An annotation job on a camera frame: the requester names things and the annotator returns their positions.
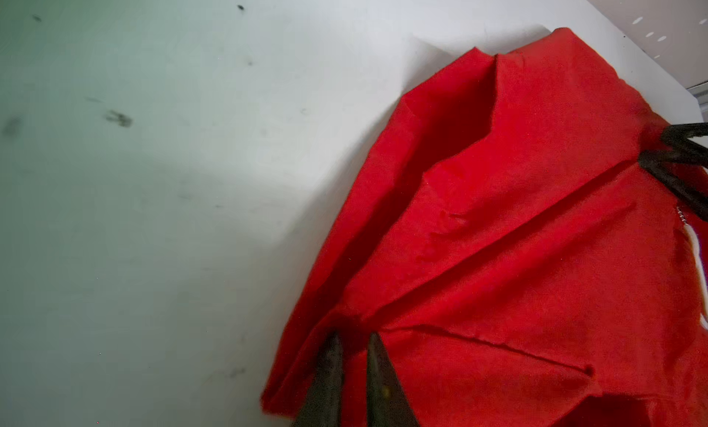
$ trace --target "red cloth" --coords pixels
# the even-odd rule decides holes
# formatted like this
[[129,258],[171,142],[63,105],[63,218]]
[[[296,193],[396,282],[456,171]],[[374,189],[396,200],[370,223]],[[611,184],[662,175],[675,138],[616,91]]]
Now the red cloth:
[[297,413],[336,329],[343,426],[366,424],[371,331],[423,427],[708,425],[690,244],[676,198],[636,163],[666,126],[569,29],[474,49],[404,95],[285,327],[263,409]]

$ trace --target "white surface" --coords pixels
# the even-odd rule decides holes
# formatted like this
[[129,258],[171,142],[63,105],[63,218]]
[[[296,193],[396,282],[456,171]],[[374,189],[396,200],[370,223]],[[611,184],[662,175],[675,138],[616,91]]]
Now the white surface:
[[0,425],[286,425],[258,397],[390,108],[559,26],[700,120],[585,0],[0,0]]
[[686,222],[683,215],[681,215],[681,219],[684,221],[683,229],[691,242],[691,252],[693,253],[693,261],[696,263],[698,283],[703,298],[703,313],[700,317],[700,324],[704,329],[708,330],[708,320],[706,320],[706,315],[708,315],[708,283],[706,283],[706,272],[703,269],[703,261],[701,261],[701,242],[698,239],[698,235],[696,235],[696,231]]
[[708,80],[708,0],[588,1],[683,86]]

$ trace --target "red garment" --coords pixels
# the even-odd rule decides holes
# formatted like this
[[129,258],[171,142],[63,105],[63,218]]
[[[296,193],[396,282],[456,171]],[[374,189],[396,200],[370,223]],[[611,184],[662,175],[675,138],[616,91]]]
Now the red garment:
[[371,331],[423,427],[708,425],[695,263],[676,198],[636,163],[666,126],[565,28],[474,49],[404,95],[288,321],[263,409],[297,413],[336,329],[343,426],[366,425]]

